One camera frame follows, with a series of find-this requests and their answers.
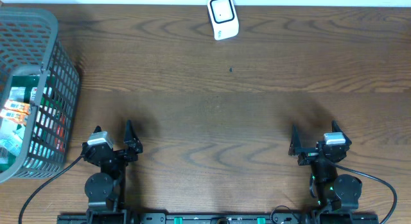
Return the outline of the orange tissue pack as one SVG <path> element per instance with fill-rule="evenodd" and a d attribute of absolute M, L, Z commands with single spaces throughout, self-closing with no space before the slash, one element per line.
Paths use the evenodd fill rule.
<path fill-rule="evenodd" d="M 19 101 L 14 101 L 10 99 L 6 100 L 4 104 L 4 108 L 8 110 L 13 110 L 15 112 L 21 112 L 24 114 L 31 113 L 30 104 L 19 102 Z"/>
<path fill-rule="evenodd" d="M 1 117 L 13 121 L 19 125 L 26 125 L 28 120 L 28 114 L 8 109 L 1 110 Z"/>

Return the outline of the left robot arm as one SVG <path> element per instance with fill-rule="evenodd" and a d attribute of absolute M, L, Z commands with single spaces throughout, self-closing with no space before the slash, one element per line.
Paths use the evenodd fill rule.
<path fill-rule="evenodd" d="M 89 139 L 82 144 L 84 161 L 100 168 L 85 183 L 88 197 L 86 222 L 132 224 L 139 223 L 138 215 L 125 207 L 126 167 L 138 160 L 143 145 L 134 132 L 132 122 L 127 121 L 123 140 L 127 146 L 114 150 L 108 132 L 97 126 Z"/>

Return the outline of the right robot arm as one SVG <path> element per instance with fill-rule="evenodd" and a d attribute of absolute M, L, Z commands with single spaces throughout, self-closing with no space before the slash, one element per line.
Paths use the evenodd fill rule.
<path fill-rule="evenodd" d="M 359 207 L 362 181 L 348 174 L 337 173 L 336 163 L 347 156 L 351 140 L 336 121 L 331 122 L 332 131 L 312 148 L 304 147 L 296 126 L 288 154 L 297 156 L 300 166 L 311 168 L 310 193 L 319 206 L 301 216 L 301 223 L 352 223 L 353 211 Z"/>

